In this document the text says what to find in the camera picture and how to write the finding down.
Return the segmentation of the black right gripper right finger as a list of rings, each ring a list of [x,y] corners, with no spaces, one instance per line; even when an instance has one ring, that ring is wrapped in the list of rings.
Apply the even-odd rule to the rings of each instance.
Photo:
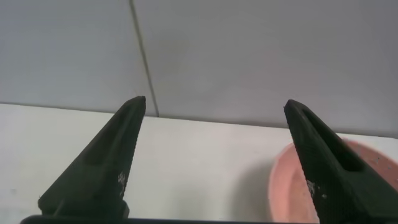
[[[397,223],[397,190],[304,104],[284,113],[320,223]]]

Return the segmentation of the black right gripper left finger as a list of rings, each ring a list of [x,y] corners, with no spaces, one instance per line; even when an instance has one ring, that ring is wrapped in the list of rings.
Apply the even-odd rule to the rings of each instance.
[[[127,100],[38,200],[43,215],[125,218],[123,200],[146,112],[146,98]]]

